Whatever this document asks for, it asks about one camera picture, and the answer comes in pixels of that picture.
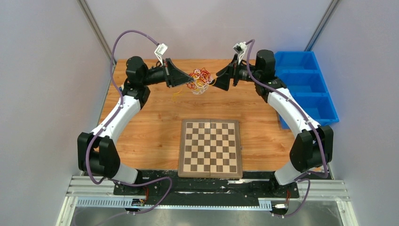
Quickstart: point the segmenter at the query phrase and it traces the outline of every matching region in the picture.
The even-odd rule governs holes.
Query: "blue bin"
[[[276,76],[296,102],[320,125],[338,122],[338,116],[313,52],[277,52]],[[288,125],[279,116],[283,129]]]

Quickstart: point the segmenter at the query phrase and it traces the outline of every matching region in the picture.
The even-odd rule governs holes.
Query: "wooden tabletop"
[[[175,66],[191,73],[205,67],[212,76],[231,60],[173,60]],[[145,60],[150,67],[156,60]],[[126,60],[119,60],[114,72],[117,84],[126,79]],[[290,130],[281,129],[276,111],[255,92],[251,82],[240,81],[229,91],[216,87],[194,95],[185,85],[167,88],[151,85],[143,109],[126,126],[117,142],[121,161],[137,169],[178,169],[181,123],[183,119],[235,119],[239,121],[244,170],[277,170],[289,161],[294,142]],[[101,121],[119,99],[110,86]]]

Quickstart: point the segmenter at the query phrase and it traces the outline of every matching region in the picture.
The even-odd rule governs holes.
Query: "white wall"
[[[398,225],[399,1],[343,0],[314,47],[340,117],[332,171],[359,225]]]
[[[1,1],[0,31],[0,225],[54,225],[109,61],[73,0]]]
[[[87,0],[112,47],[136,29],[169,46],[165,57],[232,58],[233,45],[256,39],[259,49],[302,51],[330,0]],[[116,58],[155,58],[154,45],[126,35]]]

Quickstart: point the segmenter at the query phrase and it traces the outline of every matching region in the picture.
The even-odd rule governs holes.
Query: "light chessboard square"
[[[178,175],[186,178],[242,178],[238,121],[183,120]]]

